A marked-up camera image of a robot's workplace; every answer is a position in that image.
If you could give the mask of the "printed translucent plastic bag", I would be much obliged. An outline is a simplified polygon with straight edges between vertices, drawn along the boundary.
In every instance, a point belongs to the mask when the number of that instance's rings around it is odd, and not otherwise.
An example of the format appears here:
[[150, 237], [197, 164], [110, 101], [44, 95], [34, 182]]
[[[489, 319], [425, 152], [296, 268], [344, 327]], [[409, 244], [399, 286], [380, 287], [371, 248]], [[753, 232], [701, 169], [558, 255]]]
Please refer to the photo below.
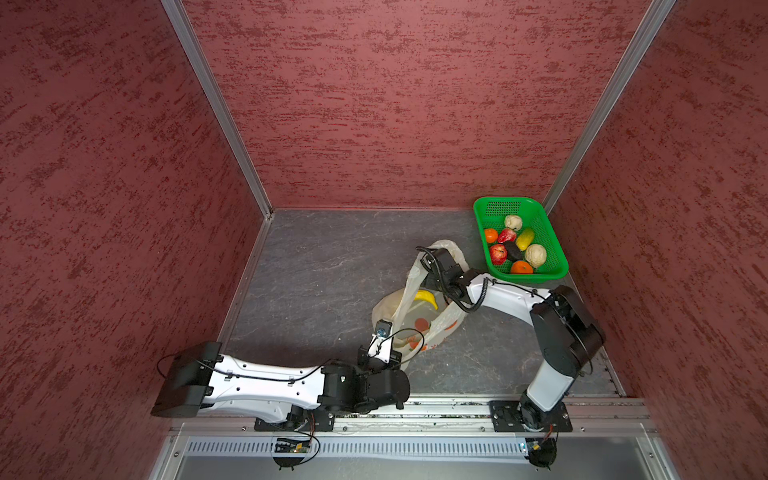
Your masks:
[[469, 308], [459, 307], [447, 293], [432, 290], [428, 291], [435, 295], [438, 310], [426, 302], [414, 300], [418, 290], [426, 290], [421, 288], [421, 282], [428, 273], [422, 258], [428, 248], [446, 248], [465, 271], [469, 269], [463, 252], [455, 242], [438, 240], [417, 251], [405, 287], [386, 295], [374, 306], [371, 314], [373, 332], [379, 320], [393, 324], [392, 346], [402, 354], [402, 368], [418, 354], [440, 345], [462, 324]]

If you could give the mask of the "red apple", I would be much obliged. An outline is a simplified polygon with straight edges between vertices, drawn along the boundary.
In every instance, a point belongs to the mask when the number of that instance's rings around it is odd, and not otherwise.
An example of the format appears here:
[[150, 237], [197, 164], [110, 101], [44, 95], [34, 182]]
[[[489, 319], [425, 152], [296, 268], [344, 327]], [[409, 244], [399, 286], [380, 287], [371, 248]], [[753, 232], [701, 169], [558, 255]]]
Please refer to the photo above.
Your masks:
[[489, 255], [493, 265], [502, 265], [508, 259], [508, 251], [503, 244], [496, 243], [489, 248]]

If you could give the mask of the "dark avocado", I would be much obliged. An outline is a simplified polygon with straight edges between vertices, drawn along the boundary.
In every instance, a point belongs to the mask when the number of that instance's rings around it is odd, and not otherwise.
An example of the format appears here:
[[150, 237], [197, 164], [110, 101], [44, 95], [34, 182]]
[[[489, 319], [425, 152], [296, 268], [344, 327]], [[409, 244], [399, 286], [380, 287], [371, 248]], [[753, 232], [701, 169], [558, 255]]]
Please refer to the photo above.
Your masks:
[[503, 246], [507, 252], [507, 259], [509, 261], [516, 262], [524, 259], [524, 253], [518, 248], [515, 241], [504, 242]]

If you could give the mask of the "red strawberry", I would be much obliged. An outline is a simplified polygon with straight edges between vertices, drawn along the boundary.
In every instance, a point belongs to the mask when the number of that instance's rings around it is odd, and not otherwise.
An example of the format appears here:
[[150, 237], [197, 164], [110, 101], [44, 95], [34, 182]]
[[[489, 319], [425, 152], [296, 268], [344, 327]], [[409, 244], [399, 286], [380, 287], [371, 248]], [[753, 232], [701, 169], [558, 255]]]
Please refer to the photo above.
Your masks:
[[517, 232], [510, 228], [504, 228], [497, 236], [497, 242], [504, 244], [507, 242], [514, 242], [517, 238]]

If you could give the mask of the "large orange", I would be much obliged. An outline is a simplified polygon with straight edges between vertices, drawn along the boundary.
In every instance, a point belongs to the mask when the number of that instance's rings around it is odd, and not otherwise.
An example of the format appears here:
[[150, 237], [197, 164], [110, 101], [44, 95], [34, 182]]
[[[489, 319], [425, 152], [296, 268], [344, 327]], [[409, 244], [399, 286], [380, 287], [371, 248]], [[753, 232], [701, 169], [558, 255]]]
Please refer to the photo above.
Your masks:
[[524, 260], [515, 261], [510, 268], [513, 275], [529, 275], [534, 273], [534, 267]]

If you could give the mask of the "green plastic basket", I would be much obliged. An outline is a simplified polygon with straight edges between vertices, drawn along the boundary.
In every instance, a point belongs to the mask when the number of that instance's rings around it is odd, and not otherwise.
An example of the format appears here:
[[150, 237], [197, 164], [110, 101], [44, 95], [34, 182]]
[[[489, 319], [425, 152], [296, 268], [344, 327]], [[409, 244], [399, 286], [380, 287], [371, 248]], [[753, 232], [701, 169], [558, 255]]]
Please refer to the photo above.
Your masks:
[[526, 197], [482, 197], [473, 211], [493, 277], [543, 284], [566, 276], [568, 261], [540, 203]]

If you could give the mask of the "yellow green mango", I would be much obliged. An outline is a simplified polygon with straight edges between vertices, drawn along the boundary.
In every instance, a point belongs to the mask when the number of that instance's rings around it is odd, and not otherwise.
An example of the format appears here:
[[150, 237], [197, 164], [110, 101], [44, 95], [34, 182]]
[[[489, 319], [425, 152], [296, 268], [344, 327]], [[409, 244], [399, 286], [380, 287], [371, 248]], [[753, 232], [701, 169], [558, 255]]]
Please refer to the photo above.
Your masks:
[[524, 252], [526, 251], [529, 246], [533, 243], [535, 239], [535, 232], [532, 228], [525, 228], [521, 230], [517, 234], [517, 238], [515, 240], [518, 248]]

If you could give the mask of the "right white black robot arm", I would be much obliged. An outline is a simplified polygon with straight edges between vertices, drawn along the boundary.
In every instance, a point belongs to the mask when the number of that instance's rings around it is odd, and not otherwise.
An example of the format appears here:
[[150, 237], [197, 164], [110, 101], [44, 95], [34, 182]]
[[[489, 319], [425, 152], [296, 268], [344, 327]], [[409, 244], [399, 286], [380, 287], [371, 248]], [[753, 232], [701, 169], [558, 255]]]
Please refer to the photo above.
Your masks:
[[517, 318], [535, 331], [543, 361], [522, 393], [514, 422], [539, 432], [561, 417], [563, 399], [584, 367], [603, 347], [605, 335], [579, 295], [570, 287], [536, 290], [469, 270], [422, 281], [464, 311], [487, 307]]

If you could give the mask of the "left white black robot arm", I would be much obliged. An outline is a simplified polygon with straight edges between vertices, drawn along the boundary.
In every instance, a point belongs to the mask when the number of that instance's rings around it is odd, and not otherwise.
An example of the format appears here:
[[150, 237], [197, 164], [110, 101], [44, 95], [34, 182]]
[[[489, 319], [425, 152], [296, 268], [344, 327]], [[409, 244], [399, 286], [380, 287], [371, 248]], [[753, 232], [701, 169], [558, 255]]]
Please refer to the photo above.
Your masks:
[[280, 425], [316, 411], [367, 414], [386, 406], [402, 409], [411, 393], [407, 374], [380, 361], [373, 366], [336, 360], [302, 368], [262, 365], [223, 354], [219, 342], [204, 342], [170, 358], [151, 409], [158, 418], [214, 412]]

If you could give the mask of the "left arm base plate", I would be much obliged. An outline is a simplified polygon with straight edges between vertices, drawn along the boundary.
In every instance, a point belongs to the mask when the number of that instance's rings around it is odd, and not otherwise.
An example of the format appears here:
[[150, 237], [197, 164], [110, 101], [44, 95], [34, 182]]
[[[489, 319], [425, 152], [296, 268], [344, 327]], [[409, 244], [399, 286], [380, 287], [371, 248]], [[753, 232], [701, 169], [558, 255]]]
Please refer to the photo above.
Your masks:
[[326, 410], [306, 410], [301, 407], [275, 403], [274, 413], [276, 422], [267, 422], [257, 418], [254, 422], [254, 430], [257, 432], [282, 432], [299, 431], [305, 433], [332, 432], [335, 426], [335, 416]]

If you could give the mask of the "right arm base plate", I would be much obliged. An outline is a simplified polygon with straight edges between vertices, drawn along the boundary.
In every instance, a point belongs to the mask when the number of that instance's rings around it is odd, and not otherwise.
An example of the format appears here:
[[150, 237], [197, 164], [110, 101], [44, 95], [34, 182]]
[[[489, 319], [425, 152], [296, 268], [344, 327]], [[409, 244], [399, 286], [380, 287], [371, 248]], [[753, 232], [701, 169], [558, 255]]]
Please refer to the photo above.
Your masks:
[[489, 404], [490, 418], [497, 433], [570, 433], [573, 426], [565, 404], [543, 411], [532, 401], [495, 400]]

